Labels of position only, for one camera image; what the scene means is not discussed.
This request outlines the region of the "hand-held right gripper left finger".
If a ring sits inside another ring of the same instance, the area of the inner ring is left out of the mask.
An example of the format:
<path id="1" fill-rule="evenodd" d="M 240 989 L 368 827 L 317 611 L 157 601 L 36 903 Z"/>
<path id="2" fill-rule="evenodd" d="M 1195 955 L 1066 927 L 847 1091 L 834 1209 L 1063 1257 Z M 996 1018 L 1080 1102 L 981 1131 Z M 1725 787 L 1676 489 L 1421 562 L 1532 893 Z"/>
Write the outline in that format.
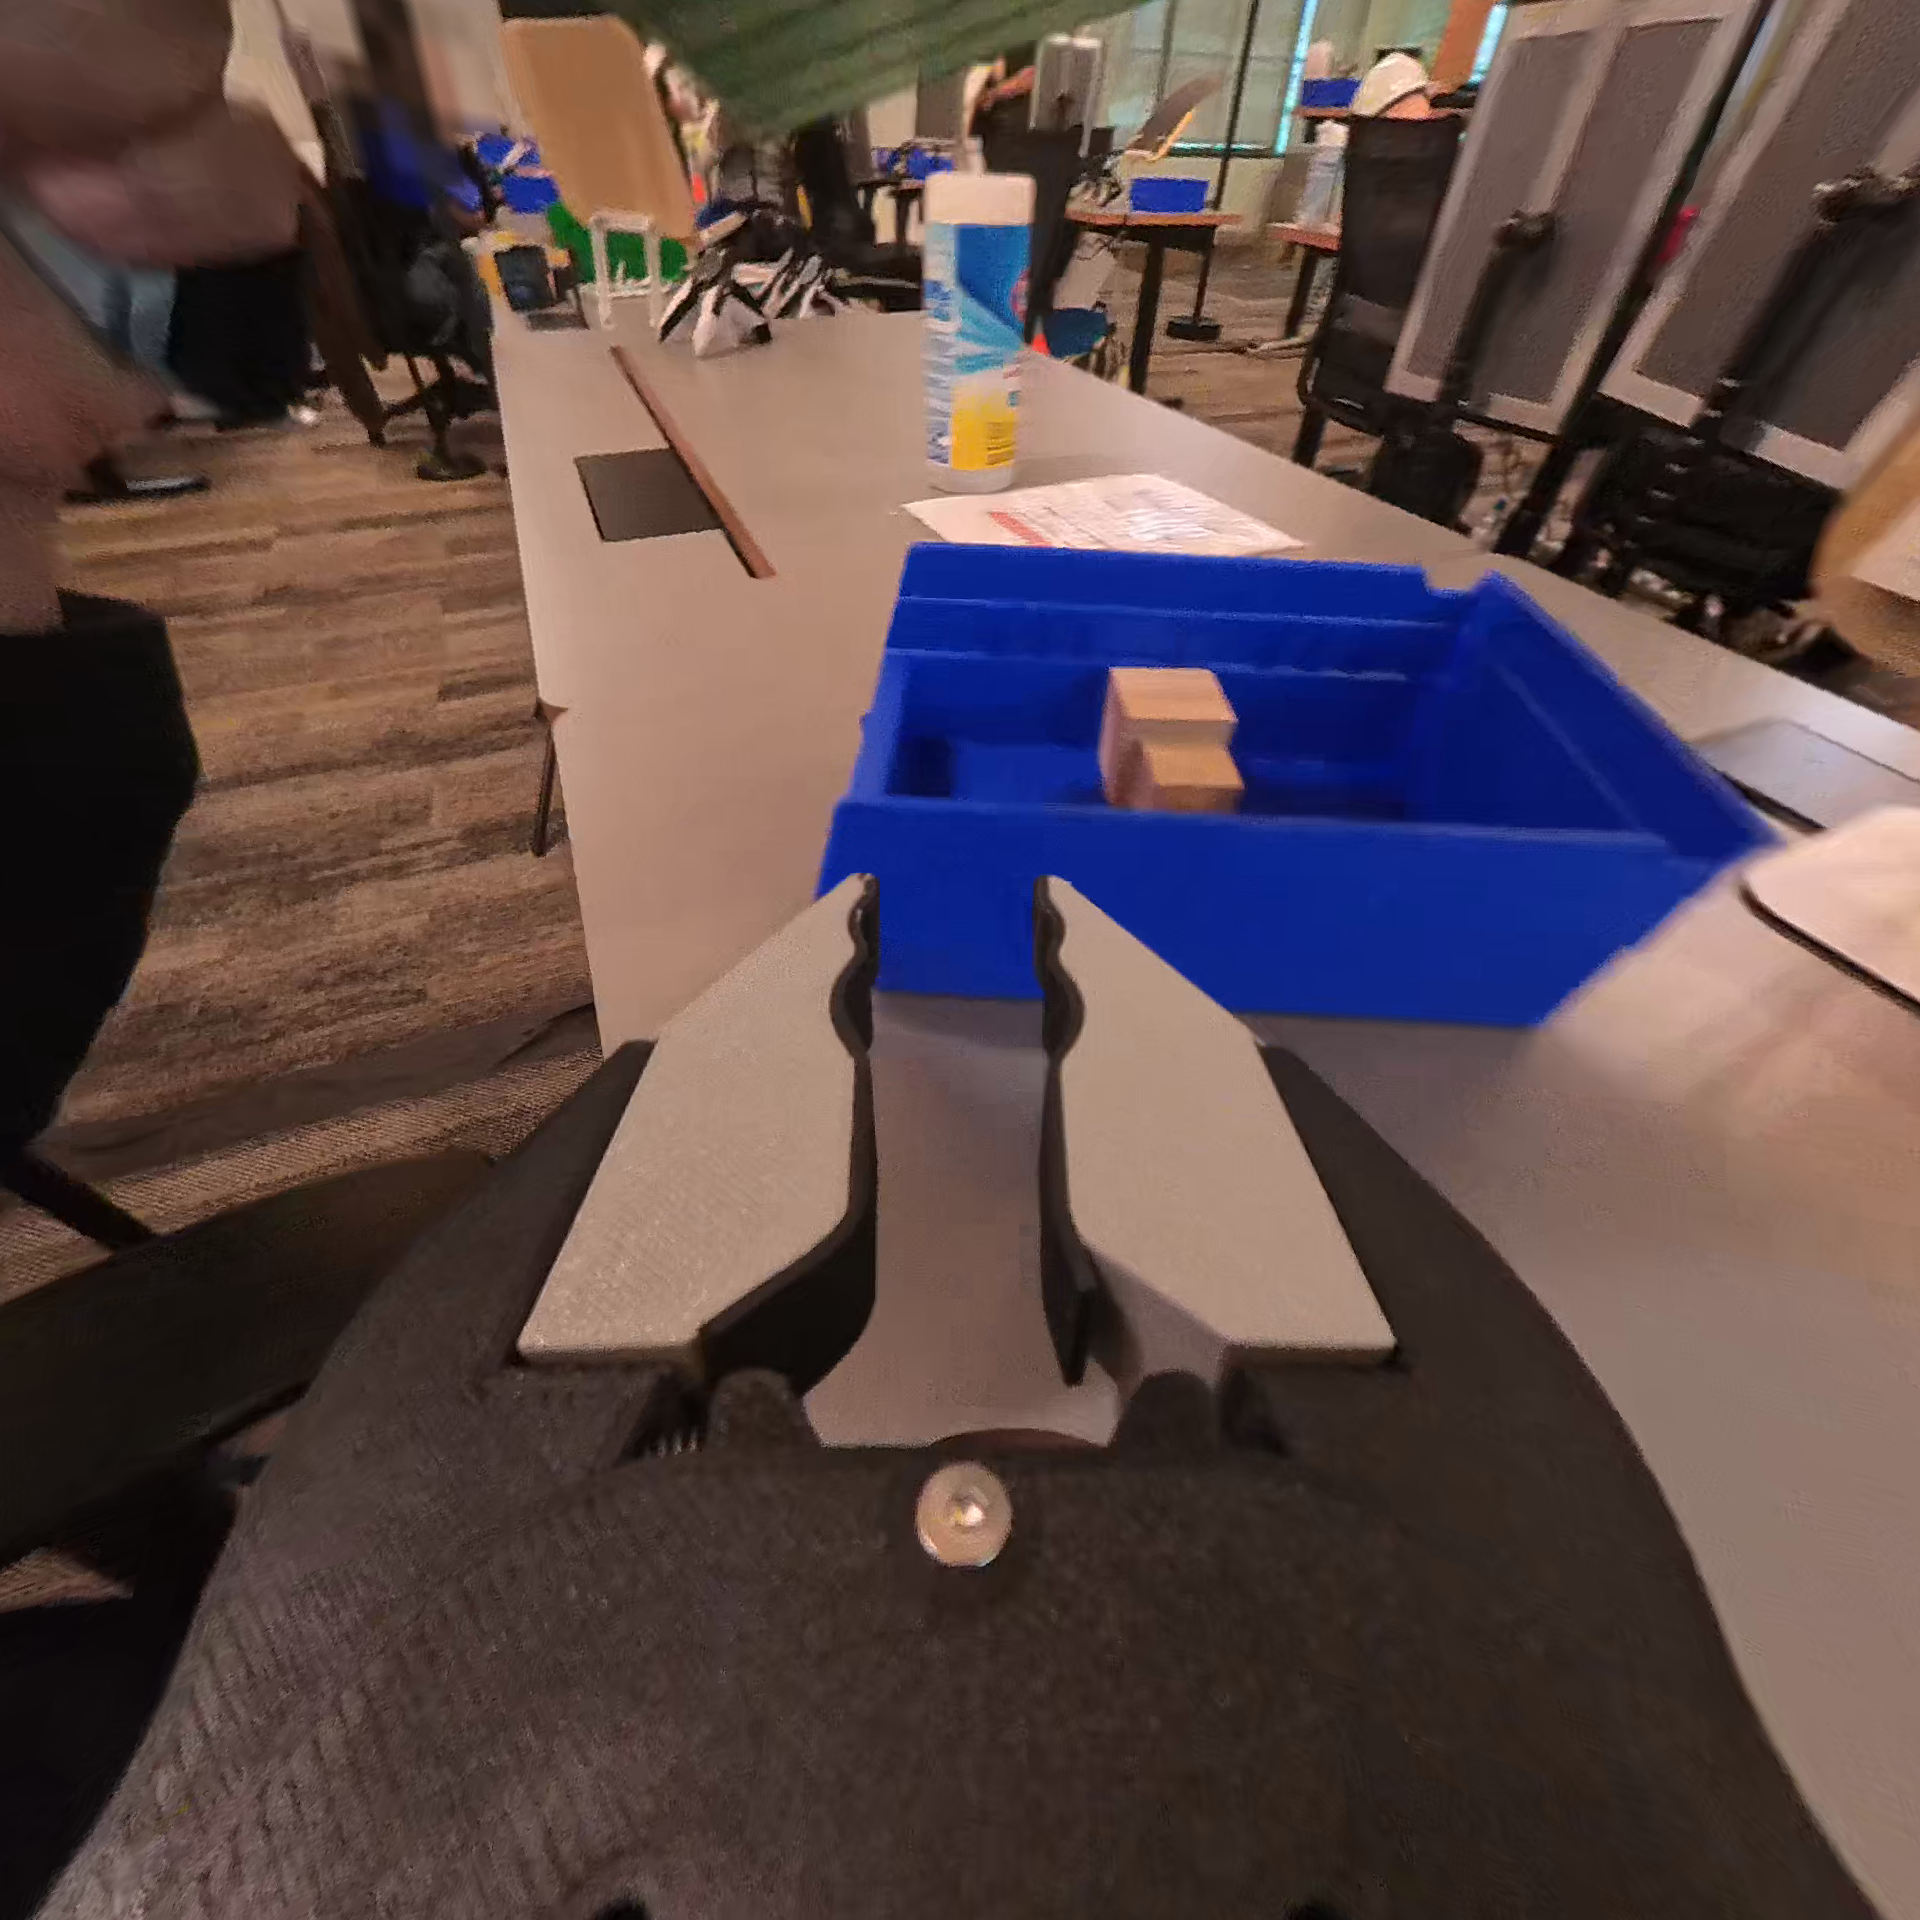
<path id="1" fill-rule="evenodd" d="M 836 882 L 652 1045 L 517 1359 L 821 1386 L 878 1292 L 872 876 Z"/>

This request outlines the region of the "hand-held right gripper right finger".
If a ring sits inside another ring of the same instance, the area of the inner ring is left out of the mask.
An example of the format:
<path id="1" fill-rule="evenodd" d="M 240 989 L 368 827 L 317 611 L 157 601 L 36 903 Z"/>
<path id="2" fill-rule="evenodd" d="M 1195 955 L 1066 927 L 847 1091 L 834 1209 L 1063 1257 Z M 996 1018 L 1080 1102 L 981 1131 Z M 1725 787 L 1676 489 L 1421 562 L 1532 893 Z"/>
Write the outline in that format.
<path id="1" fill-rule="evenodd" d="M 1067 879 L 1035 885 L 1040 1292 L 1063 1380 L 1397 1346 L 1253 1031 Z"/>

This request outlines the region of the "blue plastic bin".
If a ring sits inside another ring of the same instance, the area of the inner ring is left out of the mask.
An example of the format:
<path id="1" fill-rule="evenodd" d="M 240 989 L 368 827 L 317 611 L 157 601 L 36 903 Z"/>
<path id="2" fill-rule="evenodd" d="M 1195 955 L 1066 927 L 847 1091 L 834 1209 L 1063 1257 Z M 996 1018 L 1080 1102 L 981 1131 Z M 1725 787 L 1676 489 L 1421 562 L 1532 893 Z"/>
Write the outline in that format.
<path id="1" fill-rule="evenodd" d="M 1122 666 L 1205 668 L 1230 817 L 1100 790 Z M 1040 991 L 1063 877 L 1240 1015 L 1532 1026 L 1772 845 L 1499 571 L 915 543 L 821 891 L 878 885 L 884 991 Z"/>

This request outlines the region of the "medium wooden cube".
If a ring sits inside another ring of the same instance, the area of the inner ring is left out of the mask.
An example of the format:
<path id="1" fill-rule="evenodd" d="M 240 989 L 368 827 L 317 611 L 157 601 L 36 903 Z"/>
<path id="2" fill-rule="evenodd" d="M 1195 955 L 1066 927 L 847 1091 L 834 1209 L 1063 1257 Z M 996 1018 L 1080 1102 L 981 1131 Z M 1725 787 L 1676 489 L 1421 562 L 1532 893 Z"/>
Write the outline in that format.
<path id="1" fill-rule="evenodd" d="M 1117 804 L 1138 811 L 1237 814 L 1244 780 L 1216 739 L 1150 737 L 1132 747 Z"/>

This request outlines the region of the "large wooden cube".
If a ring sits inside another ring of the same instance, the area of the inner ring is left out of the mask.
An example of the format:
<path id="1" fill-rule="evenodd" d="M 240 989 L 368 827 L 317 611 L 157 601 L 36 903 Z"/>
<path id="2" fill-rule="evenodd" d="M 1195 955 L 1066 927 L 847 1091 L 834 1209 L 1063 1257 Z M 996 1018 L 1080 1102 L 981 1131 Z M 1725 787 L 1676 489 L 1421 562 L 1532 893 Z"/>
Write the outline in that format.
<path id="1" fill-rule="evenodd" d="M 1096 766 L 1103 799 L 1117 804 L 1132 747 L 1150 737 L 1216 739 L 1231 747 L 1239 717 L 1207 668 L 1117 666 L 1101 707 Z"/>

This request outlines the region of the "black desk grommet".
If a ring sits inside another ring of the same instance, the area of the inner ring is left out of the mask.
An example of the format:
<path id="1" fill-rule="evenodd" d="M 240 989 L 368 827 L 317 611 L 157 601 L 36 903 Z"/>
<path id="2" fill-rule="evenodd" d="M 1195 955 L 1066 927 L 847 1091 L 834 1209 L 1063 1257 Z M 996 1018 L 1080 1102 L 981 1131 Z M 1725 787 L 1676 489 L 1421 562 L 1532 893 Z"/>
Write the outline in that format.
<path id="1" fill-rule="evenodd" d="M 574 462 L 605 543 L 718 532 L 724 521 L 671 449 L 580 455 Z"/>
<path id="2" fill-rule="evenodd" d="M 1907 804 L 1916 793 L 1907 775 L 1794 722 L 1735 727 L 1703 737 L 1694 747 L 1758 810 L 1810 829 Z"/>

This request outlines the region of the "person's left hand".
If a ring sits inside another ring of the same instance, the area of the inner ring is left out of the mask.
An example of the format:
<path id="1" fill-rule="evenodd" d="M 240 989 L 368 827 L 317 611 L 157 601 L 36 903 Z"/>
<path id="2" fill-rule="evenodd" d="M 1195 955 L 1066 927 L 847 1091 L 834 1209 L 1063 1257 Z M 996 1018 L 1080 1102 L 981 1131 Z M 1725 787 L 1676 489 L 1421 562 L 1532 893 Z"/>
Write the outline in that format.
<path id="1" fill-rule="evenodd" d="M 123 268 L 286 251 L 301 167 L 268 114 L 223 95 L 227 4 L 3 4 L 4 188 Z M 61 625 L 58 516 L 85 466 L 160 412 L 157 380 L 108 350 L 4 246 L 3 627 Z"/>

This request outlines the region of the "white paper sheet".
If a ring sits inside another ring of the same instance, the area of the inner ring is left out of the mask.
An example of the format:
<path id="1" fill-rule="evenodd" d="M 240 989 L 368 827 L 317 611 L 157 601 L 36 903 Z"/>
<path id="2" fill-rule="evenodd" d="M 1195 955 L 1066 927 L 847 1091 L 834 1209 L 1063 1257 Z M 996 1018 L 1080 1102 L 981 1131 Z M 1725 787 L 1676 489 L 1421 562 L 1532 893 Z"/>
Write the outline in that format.
<path id="1" fill-rule="evenodd" d="M 903 511 L 947 543 L 1200 561 L 1274 561 L 1306 541 L 1186 482 L 1117 473 L 996 494 L 936 494 Z"/>

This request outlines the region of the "instruction sheet on stand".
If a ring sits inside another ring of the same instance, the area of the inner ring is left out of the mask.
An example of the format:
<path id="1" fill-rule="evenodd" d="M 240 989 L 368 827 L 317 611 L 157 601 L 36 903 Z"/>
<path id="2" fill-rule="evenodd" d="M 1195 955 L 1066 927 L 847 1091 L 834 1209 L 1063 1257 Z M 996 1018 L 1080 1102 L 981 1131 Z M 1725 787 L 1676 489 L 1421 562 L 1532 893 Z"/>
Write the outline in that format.
<path id="1" fill-rule="evenodd" d="M 1815 609 L 1867 661 L 1917 673 L 1917 429 L 1845 495 L 1813 561 Z M 1917 1005 L 1917 811 L 1880 804 L 1764 854 L 1746 909 L 1830 969 Z"/>

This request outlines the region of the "white black gadget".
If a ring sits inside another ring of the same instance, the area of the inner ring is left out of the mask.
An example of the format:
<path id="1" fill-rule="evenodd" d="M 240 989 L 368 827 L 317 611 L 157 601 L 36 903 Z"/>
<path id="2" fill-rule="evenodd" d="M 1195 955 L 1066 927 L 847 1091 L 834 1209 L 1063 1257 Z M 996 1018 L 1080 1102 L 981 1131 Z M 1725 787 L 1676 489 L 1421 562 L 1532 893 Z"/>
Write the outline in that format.
<path id="1" fill-rule="evenodd" d="M 796 246 L 773 260 L 711 254 L 669 298 L 655 339 L 682 340 L 692 356 L 711 358 L 771 345 L 784 323 L 827 319 L 845 308 L 816 254 Z"/>

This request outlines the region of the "white wipes canister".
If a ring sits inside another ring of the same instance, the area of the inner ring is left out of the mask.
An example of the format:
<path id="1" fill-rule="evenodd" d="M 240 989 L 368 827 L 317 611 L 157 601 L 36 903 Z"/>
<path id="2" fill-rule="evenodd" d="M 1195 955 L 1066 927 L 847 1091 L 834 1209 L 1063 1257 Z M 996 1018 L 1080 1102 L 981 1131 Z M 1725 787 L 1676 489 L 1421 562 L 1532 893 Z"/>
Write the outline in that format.
<path id="1" fill-rule="evenodd" d="M 1022 173 L 928 181 L 920 370 L 928 479 L 1007 489 L 1016 470 L 1026 294 L 1037 186 Z"/>

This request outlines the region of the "clear acrylic stand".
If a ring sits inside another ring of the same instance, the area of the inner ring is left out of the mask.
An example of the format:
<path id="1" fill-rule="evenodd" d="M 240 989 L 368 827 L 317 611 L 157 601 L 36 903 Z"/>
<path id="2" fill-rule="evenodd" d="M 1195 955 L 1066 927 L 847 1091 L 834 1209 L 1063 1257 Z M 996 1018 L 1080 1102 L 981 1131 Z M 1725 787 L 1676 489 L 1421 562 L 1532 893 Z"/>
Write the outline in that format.
<path id="1" fill-rule="evenodd" d="M 655 225 L 635 210 L 600 209 L 587 219 L 586 228 L 591 251 L 591 302 L 597 326 L 613 330 L 615 302 L 621 298 L 645 299 L 652 319 L 659 323 L 664 310 L 664 255 L 663 238 Z M 613 242 L 616 238 L 639 242 L 639 276 L 626 276 L 613 258 Z"/>

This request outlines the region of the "brown side table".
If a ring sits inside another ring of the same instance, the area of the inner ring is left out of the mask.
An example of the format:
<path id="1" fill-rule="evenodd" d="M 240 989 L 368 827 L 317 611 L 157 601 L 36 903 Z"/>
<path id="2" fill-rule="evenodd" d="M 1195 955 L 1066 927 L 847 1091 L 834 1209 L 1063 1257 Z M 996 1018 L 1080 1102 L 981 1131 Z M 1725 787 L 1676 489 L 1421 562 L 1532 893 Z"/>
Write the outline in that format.
<path id="1" fill-rule="evenodd" d="M 1142 250 L 1142 268 L 1135 294 L 1135 323 L 1124 370 L 1128 393 L 1147 395 L 1150 364 L 1160 324 L 1160 287 L 1166 279 L 1168 255 L 1182 254 L 1198 260 L 1198 279 L 1191 299 L 1191 314 L 1182 316 L 1172 330 L 1182 340 L 1213 340 L 1219 324 L 1210 319 L 1210 276 L 1216 242 L 1221 234 L 1240 227 L 1240 218 L 1230 210 L 1138 210 L 1138 209 L 1092 209 L 1091 203 L 1067 203 L 1067 227 L 1080 234 L 1096 234 L 1120 245 L 1138 245 Z"/>

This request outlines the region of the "black office chair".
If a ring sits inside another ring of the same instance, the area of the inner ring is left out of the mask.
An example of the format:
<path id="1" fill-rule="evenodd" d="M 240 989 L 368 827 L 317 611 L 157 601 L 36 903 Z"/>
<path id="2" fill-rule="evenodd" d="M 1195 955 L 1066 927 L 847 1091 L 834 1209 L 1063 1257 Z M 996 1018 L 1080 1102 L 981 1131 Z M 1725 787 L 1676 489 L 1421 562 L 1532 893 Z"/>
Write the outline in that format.
<path id="1" fill-rule="evenodd" d="M 1438 395 L 1413 402 L 1386 387 L 1413 294 L 1448 194 L 1463 118 L 1362 116 L 1350 124 L 1340 250 L 1327 308 L 1299 380 L 1302 407 L 1292 462 L 1311 466 L 1330 422 L 1375 438 L 1364 491 L 1458 531 L 1482 452 L 1455 434 L 1485 318 L 1463 319 Z"/>

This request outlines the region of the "beige board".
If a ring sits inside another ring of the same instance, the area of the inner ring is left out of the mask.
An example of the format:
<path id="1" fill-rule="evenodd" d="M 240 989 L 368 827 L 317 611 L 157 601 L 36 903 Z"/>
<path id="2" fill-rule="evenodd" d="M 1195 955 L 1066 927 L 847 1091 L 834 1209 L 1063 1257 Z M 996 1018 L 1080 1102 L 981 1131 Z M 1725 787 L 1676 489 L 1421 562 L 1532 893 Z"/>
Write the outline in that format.
<path id="1" fill-rule="evenodd" d="M 620 15 L 507 15 L 498 30 L 522 124 L 566 213 L 694 238 L 678 135 L 635 30 Z"/>

